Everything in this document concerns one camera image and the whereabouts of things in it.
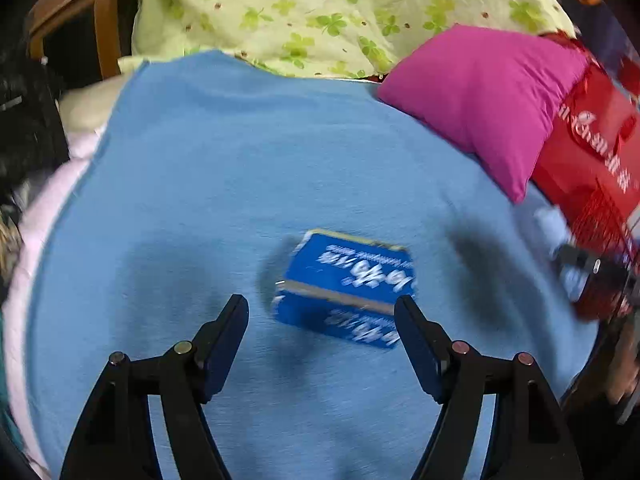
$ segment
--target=red gift bag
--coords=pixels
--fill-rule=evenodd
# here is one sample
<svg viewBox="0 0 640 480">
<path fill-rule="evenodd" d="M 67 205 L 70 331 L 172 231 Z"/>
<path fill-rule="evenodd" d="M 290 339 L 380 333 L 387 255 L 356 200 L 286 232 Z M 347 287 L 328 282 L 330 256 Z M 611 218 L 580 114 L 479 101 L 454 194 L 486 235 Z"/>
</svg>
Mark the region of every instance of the red gift bag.
<svg viewBox="0 0 640 480">
<path fill-rule="evenodd" d="M 562 104 L 532 180 L 569 223 L 597 188 L 627 219 L 640 202 L 640 114 L 591 62 Z"/>
</svg>

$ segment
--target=blue bed sheet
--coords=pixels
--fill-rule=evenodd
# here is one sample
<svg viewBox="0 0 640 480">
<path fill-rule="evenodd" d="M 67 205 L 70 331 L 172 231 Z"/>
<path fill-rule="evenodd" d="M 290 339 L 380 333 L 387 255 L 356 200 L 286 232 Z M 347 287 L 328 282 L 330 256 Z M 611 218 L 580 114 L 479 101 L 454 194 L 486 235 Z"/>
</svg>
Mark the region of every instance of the blue bed sheet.
<svg viewBox="0 0 640 480">
<path fill-rule="evenodd" d="M 236 480 L 405 480 L 439 412 L 401 345 L 274 321 L 274 282 L 309 228 L 409 247 L 417 300 L 488 355 L 529 351 L 561 394 L 594 324 L 546 259 L 533 188 L 513 206 L 471 158 L 378 102 L 375 86 L 274 76 L 217 52 L 143 66 L 50 237 L 26 352 L 31 416 L 57 476 L 111 351 L 155 356 L 229 295 L 250 321 L 204 412 Z M 177 478 L 152 401 L 164 476 Z M 466 471 L 477 478 L 493 405 Z"/>
</svg>

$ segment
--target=blue box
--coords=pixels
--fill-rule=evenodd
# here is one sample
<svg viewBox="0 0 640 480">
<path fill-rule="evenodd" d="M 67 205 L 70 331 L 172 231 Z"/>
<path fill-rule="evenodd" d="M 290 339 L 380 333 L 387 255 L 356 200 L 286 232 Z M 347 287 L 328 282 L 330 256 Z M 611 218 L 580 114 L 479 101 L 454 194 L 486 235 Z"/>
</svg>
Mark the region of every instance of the blue box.
<svg viewBox="0 0 640 480">
<path fill-rule="evenodd" d="M 401 246 L 314 229 L 276 284 L 277 320 L 323 334 L 393 348 L 394 305 L 414 295 L 414 264 Z"/>
</svg>

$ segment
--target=wooden headboard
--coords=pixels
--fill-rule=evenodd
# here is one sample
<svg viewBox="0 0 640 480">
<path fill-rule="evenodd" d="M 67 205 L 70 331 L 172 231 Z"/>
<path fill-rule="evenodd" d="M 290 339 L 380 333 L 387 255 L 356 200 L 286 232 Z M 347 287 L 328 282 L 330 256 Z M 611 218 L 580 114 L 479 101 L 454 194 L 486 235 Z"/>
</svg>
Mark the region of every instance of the wooden headboard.
<svg viewBox="0 0 640 480">
<path fill-rule="evenodd" d="M 38 0 L 31 9 L 30 16 L 31 57 L 50 57 L 46 52 L 47 36 L 87 11 L 93 15 L 100 78 L 107 79 L 119 74 L 118 58 L 122 52 L 118 27 L 118 0 Z"/>
</svg>

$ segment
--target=magenta cushion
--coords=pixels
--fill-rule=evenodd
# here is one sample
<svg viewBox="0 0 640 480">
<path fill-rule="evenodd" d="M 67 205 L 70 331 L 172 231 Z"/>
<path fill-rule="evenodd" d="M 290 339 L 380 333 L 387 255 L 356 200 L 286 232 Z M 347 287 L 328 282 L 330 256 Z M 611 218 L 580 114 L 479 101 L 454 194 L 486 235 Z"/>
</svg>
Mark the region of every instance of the magenta cushion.
<svg viewBox="0 0 640 480">
<path fill-rule="evenodd" d="M 587 58 L 551 40 L 455 25 L 403 59 L 378 88 L 385 103 L 475 153 L 513 202 Z"/>
</svg>

